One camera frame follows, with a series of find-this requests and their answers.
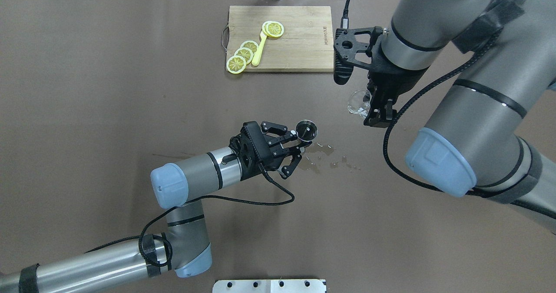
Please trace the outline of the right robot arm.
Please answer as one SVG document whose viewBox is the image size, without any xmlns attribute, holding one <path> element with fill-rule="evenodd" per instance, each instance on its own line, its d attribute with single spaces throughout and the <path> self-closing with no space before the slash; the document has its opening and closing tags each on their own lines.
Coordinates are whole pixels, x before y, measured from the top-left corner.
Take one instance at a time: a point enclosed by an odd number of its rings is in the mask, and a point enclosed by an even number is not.
<svg viewBox="0 0 556 293">
<path fill-rule="evenodd" d="M 514 206 L 555 232 L 555 163 L 516 135 L 555 89 L 555 0 L 400 0 L 373 58 L 421 78 L 449 43 L 473 57 L 423 88 L 457 77 L 409 148 L 430 190 Z"/>
</svg>

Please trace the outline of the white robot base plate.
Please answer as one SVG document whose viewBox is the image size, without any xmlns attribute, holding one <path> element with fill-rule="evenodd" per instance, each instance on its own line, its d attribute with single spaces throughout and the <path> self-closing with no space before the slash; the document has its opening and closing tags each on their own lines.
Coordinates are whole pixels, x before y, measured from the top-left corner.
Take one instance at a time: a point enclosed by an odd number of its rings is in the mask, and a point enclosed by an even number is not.
<svg viewBox="0 0 556 293">
<path fill-rule="evenodd" d="M 218 280 L 213 293 L 327 293 L 321 279 Z"/>
</svg>

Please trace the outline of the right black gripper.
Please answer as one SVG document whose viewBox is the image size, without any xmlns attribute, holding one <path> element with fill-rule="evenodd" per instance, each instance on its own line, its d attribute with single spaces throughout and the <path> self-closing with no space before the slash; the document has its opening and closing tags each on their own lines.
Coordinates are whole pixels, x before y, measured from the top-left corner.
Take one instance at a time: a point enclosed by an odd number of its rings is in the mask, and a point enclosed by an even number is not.
<svg viewBox="0 0 556 293">
<path fill-rule="evenodd" d="M 393 108 L 397 97 L 417 84 L 428 70 L 407 70 L 391 63 L 372 63 L 368 73 L 369 110 L 363 124 L 373 128 L 387 128 L 397 111 Z"/>
</svg>

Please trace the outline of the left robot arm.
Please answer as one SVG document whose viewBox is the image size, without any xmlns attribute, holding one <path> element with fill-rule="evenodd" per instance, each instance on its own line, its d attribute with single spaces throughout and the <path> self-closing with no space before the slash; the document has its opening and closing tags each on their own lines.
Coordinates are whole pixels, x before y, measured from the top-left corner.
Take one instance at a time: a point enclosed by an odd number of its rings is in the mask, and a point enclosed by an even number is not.
<svg viewBox="0 0 556 293">
<path fill-rule="evenodd" d="M 1 277 L 3 293 L 98 293 L 133 281 L 174 271 L 180 278 L 199 275 L 212 265 L 202 200 L 215 192 L 262 175 L 289 198 L 255 202 L 221 196 L 221 200 L 258 206 L 281 206 L 294 201 L 269 175 L 289 178 L 304 150 L 317 137 L 316 125 L 300 121 L 285 125 L 248 121 L 229 145 L 198 156 L 167 163 L 150 174 L 152 188 L 164 212 L 137 236 L 98 246 L 71 259 L 34 264 Z"/>
</svg>

